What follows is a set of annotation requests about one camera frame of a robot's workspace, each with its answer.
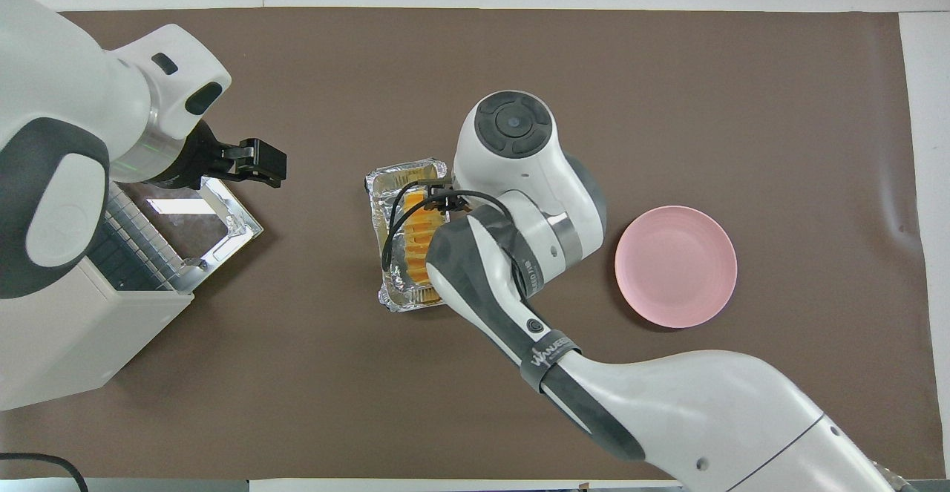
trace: gray strap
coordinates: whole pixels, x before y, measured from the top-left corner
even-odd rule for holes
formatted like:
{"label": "gray strap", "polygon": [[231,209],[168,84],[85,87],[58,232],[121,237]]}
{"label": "gray strap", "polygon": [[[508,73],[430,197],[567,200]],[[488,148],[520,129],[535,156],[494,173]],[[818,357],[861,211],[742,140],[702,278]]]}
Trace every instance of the gray strap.
{"label": "gray strap", "polygon": [[573,340],[559,330],[549,330],[546,335],[522,353],[522,379],[540,393],[544,375],[570,350],[580,351]]}

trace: round plate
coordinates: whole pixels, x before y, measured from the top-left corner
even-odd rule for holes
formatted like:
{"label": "round plate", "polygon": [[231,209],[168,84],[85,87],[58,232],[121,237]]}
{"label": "round plate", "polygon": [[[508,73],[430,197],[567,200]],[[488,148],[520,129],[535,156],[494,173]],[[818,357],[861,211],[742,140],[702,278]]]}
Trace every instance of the round plate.
{"label": "round plate", "polygon": [[683,206],[655,208],[627,227],[614,270],[645,319],[684,329],[715,316],[736,288],[736,250],[713,219]]}

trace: brown tabletop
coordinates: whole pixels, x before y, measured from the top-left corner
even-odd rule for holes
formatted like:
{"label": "brown tabletop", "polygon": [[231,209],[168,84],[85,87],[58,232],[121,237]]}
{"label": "brown tabletop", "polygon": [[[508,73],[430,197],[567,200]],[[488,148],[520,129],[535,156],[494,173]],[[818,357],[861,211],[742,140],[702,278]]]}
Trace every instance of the brown tabletop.
{"label": "brown tabletop", "polygon": [[[506,88],[552,108],[609,204],[604,248],[533,300],[600,361],[761,357],[872,459],[943,477],[898,19],[231,9],[70,14],[105,48],[167,22],[234,84],[207,120],[289,179],[233,190],[265,227],[101,390],[0,414],[4,450],[98,477],[662,477],[596,447],[447,307],[390,313],[363,175],[451,163]],[[615,244],[667,204],[733,239],[736,294],[695,329],[638,318]],[[37,468],[38,472],[52,472]]]}

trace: logo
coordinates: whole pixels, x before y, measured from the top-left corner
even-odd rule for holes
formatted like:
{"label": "logo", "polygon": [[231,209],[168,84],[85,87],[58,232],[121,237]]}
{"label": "logo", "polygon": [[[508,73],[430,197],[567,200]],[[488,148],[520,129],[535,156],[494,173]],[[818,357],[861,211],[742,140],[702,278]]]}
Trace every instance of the logo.
{"label": "logo", "polygon": [[540,366],[541,364],[544,364],[544,366],[546,367],[551,367],[551,363],[550,361],[548,361],[550,357],[553,356],[557,352],[557,350],[560,350],[561,347],[567,346],[567,344],[570,344],[570,343],[571,343],[571,339],[566,336],[563,336],[555,340],[553,344],[550,344],[550,346],[544,347],[543,350],[539,351],[532,347],[531,354],[534,357],[531,360],[531,363],[534,366]]}

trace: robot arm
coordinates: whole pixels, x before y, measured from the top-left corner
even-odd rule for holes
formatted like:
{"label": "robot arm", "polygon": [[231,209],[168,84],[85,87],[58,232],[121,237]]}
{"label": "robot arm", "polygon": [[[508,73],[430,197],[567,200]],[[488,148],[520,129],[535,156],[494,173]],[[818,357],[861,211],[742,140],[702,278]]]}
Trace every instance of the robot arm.
{"label": "robot arm", "polygon": [[36,1],[0,0],[0,75],[0,299],[43,289],[82,259],[109,180],[276,187],[286,176],[285,155],[267,144],[214,140],[201,117],[231,76],[176,25],[106,52]]}
{"label": "robot arm", "polygon": [[511,221],[482,205],[438,228],[427,254],[435,289],[601,447],[644,459],[692,492],[892,490],[769,364],[727,351],[598,363],[527,306],[523,295],[579,261],[572,249],[583,258],[601,245],[605,215],[600,190],[561,153],[536,97],[479,101],[462,127],[455,187],[498,198]]}

